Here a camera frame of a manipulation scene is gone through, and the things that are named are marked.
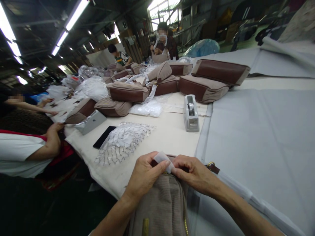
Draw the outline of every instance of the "white shirt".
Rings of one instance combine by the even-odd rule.
[[[52,159],[26,161],[35,151],[45,145],[41,138],[0,133],[0,173],[10,176],[34,178],[42,173]]]

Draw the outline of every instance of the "brown and beige bag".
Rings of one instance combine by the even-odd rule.
[[[172,74],[172,69],[168,62],[163,62],[148,74],[149,81],[152,80],[165,80]]]
[[[117,72],[121,72],[122,70],[124,70],[125,68],[119,64],[119,63],[113,63],[113,64],[110,64],[108,67],[107,67],[107,70],[111,70],[111,71],[117,71]]]
[[[109,83],[114,82],[113,79],[112,79],[112,77],[109,77],[109,76],[103,77],[103,80],[104,80],[104,82],[105,82],[106,84],[109,84]]]
[[[164,53],[163,54],[159,54],[159,55],[155,55],[154,51],[152,52],[152,61],[154,63],[160,64],[160,63],[163,63],[163,62],[168,61],[170,59],[171,58],[170,58],[169,52],[166,49],[164,49]]]
[[[162,82],[160,82],[159,84],[157,84],[156,80],[151,81],[151,83],[147,85],[147,88],[151,92],[152,86],[156,84],[157,89],[154,95],[159,96],[163,94],[178,92],[179,91],[178,82],[179,82],[179,77],[175,77],[174,75],[171,75],[165,80],[163,80]]]
[[[119,102],[110,98],[103,98],[94,106],[96,110],[105,116],[126,116],[132,107],[132,102]]]
[[[187,185],[162,174],[145,194],[129,224],[129,236],[188,236]]]
[[[78,124],[88,118],[94,111],[96,101],[90,98],[83,99],[67,116],[66,124]]]
[[[240,86],[247,78],[249,71],[248,66],[201,59],[197,61],[191,75],[217,80],[228,85]]]
[[[149,96],[149,90],[138,84],[113,82],[106,85],[111,99],[122,102],[143,102]]]
[[[140,74],[140,69],[145,67],[144,65],[139,65],[137,63],[131,65],[131,71],[137,75]]]
[[[127,70],[123,70],[121,72],[118,72],[117,74],[114,74],[112,76],[112,79],[113,81],[117,80],[117,79],[120,79],[120,78],[123,78],[123,77],[126,77],[129,75],[129,72]]]
[[[194,94],[196,101],[200,103],[214,102],[229,90],[229,86],[219,81],[190,75],[180,77],[178,86],[182,94]]]
[[[193,68],[193,64],[188,62],[170,62],[169,64],[172,69],[172,75],[188,75]]]

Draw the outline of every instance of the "blue plastic bag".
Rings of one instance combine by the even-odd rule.
[[[220,52],[220,45],[212,39],[203,39],[190,46],[183,57],[200,57]]]

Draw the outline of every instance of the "leather strap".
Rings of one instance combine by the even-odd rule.
[[[218,167],[216,167],[216,165],[214,164],[214,162],[210,162],[209,164],[205,165],[211,172],[215,173],[215,174],[219,174],[220,169]]]

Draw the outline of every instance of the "smartphone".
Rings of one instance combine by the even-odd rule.
[[[114,129],[116,129],[116,126],[109,126],[107,130],[100,136],[100,138],[94,143],[93,147],[96,149],[100,149],[105,139],[108,137],[110,132],[112,132]]]

